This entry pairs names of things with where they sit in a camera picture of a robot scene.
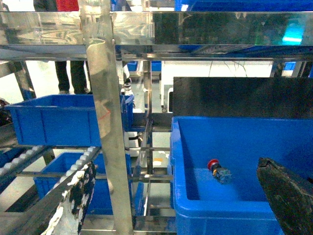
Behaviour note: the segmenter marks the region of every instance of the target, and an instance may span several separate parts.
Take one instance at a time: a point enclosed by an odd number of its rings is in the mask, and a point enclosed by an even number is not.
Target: blue storage crate
[[[63,153],[58,158],[54,159],[48,166],[46,166],[42,173],[66,173],[70,167],[80,158],[81,153]],[[98,165],[97,173],[105,174],[103,155],[94,160],[94,163]],[[130,155],[126,155],[127,170],[131,172],[131,159]],[[38,190],[39,198],[42,199],[60,180],[60,178],[47,178],[47,177],[35,177],[34,182]],[[139,184],[135,195],[135,211],[137,215],[142,215],[143,210],[143,184]],[[104,179],[96,179],[94,186],[94,193],[92,201],[88,208],[88,213],[92,214],[112,214],[112,205],[109,193],[108,181]]]
[[[174,207],[178,235],[283,234],[259,184],[260,157],[304,179],[313,173],[313,120],[174,117]],[[222,185],[207,169],[219,159],[233,179]]]
[[[308,0],[178,0],[175,10],[181,11],[228,11],[228,12],[289,12],[312,11],[313,2]]]
[[[128,71],[129,72],[134,72],[136,71],[137,69],[137,64],[138,64],[138,61],[131,61],[127,64],[127,67],[128,67]]]
[[[130,97],[121,96],[123,122],[133,123]],[[19,144],[101,146],[92,95],[48,95],[7,105]]]
[[[152,72],[161,71],[162,62],[161,61],[152,61],[151,66],[152,66],[152,68],[151,68]]]

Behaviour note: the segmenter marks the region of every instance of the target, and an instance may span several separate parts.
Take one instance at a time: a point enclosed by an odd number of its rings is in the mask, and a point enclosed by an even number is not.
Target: shoe
[[[69,91],[60,91],[59,94],[69,94]]]

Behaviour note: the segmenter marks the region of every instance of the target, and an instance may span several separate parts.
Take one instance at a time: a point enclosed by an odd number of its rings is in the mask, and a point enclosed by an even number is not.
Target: white roller
[[[19,156],[20,159],[22,160],[26,160],[27,158],[29,158],[29,155],[26,155],[24,153],[22,153],[20,156]]]
[[[10,168],[13,167],[13,164],[12,163],[6,163],[3,167],[9,170]]]
[[[60,183],[62,183],[64,180],[66,180],[67,179],[67,176],[62,176],[61,178],[60,178]]]
[[[70,175],[73,174],[74,172],[75,172],[75,170],[68,170],[65,175],[66,175],[66,176],[70,176]]]
[[[88,152],[92,152],[94,149],[95,149],[95,147],[89,147],[89,148],[87,149],[87,151],[88,151]]]
[[[42,145],[38,145],[38,146],[34,146],[34,147],[32,148],[32,150],[38,151],[38,150],[41,150],[42,148],[43,148]]]
[[[80,158],[79,158],[80,160],[83,160],[83,161],[86,161],[86,159],[87,159],[87,156],[86,155],[82,155],[82,156],[80,156]]]
[[[15,159],[12,160],[12,163],[13,163],[14,165],[19,165],[22,161],[23,161],[23,160],[20,159],[20,158],[15,158]]]
[[[84,153],[85,156],[90,156],[90,154],[91,154],[90,152],[85,152]]]
[[[78,170],[79,166],[74,164],[70,167],[70,170]]]
[[[34,150],[29,149],[29,150],[26,151],[26,155],[33,155],[34,152],[35,152]]]
[[[76,165],[82,165],[82,164],[84,164],[84,161],[79,159],[79,160],[76,161],[75,164]]]
[[[6,168],[0,168],[0,175],[5,175],[8,172]]]

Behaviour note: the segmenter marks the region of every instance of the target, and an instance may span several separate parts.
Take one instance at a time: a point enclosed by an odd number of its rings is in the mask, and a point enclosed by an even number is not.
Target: steel frame
[[[142,2],[145,3],[145,7],[149,7],[149,1],[143,0]],[[247,13],[244,17],[244,15],[231,12],[110,12],[109,0],[79,0],[79,5],[80,14],[77,12],[0,12],[0,19],[6,23],[7,28],[20,29],[18,34],[0,36],[0,59],[12,61],[21,59],[88,60],[107,171],[107,175],[98,177],[107,178],[110,182],[113,216],[87,217],[82,234],[175,233],[175,218],[173,217],[133,216],[128,197],[128,180],[130,178],[134,182],[147,182],[149,186],[152,182],[169,182],[171,180],[171,177],[165,174],[156,174],[153,169],[152,151],[155,149],[152,146],[152,132],[169,132],[172,115],[152,113],[151,61],[234,60],[234,58],[236,60],[275,60],[277,62],[312,60],[313,53],[309,53],[307,50],[292,56],[273,54],[260,57],[248,53],[237,55],[228,53],[240,51],[256,44],[257,34],[245,37],[242,35],[239,24],[244,23],[246,28],[252,29],[255,24],[270,17],[281,17],[282,19],[289,17],[304,22],[305,35],[301,46],[312,47],[313,13]],[[199,29],[190,28],[186,26],[185,22],[206,17],[228,19],[226,22],[229,24],[223,25],[223,30],[231,28],[232,36],[229,37],[227,33],[220,30],[220,25],[216,25],[216,29],[211,30],[216,35],[215,38],[212,38],[211,34],[197,38],[196,33],[199,32]],[[168,27],[166,21],[158,20],[158,18],[172,19],[173,26]],[[186,29],[194,32],[195,36],[186,35]],[[170,31],[176,37],[165,37]],[[259,41],[258,45],[281,46],[278,43],[279,39],[282,40],[281,35],[275,35],[266,42]],[[205,50],[182,52],[177,46],[188,44],[206,45],[206,47]],[[135,115],[135,126],[138,130],[144,130],[145,135],[141,148],[138,149],[140,154],[132,176],[127,175],[125,164],[126,148],[123,142],[124,133],[119,107],[123,73],[120,61],[116,61],[116,46],[121,46],[123,60],[145,60],[142,72],[145,88],[145,114]],[[138,47],[139,53],[133,53],[136,49],[130,50],[130,47]],[[24,78],[27,81],[30,80],[25,74]],[[103,118],[108,111],[111,114],[109,121]],[[25,172],[20,175],[33,176],[34,172]],[[154,205],[149,208],[158,208],[158,206]]]

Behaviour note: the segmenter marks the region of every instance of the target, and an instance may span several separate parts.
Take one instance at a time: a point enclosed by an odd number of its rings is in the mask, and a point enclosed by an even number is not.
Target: black panel
[[[174,78],[175,116],[312,118],[310,78]]]

